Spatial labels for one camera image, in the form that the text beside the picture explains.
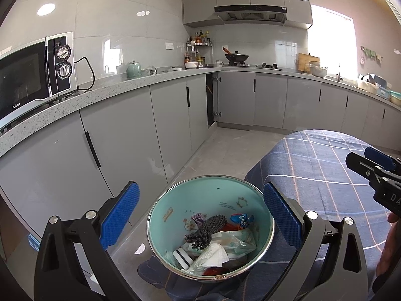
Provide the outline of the person's right hand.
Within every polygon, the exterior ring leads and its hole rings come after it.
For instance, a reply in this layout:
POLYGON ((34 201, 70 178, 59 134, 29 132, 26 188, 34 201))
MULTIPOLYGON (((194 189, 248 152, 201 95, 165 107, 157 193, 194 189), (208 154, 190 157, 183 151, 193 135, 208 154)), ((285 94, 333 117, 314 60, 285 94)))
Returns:
POLYGON ((381 254, 381 258, 376 267, 376 276, 384 274, 390 267, 391 261, 397 251, 397 223, 399 217, 390 213, 387 221, 391 224, 390 230, 387 235, 387 240, 381 254))

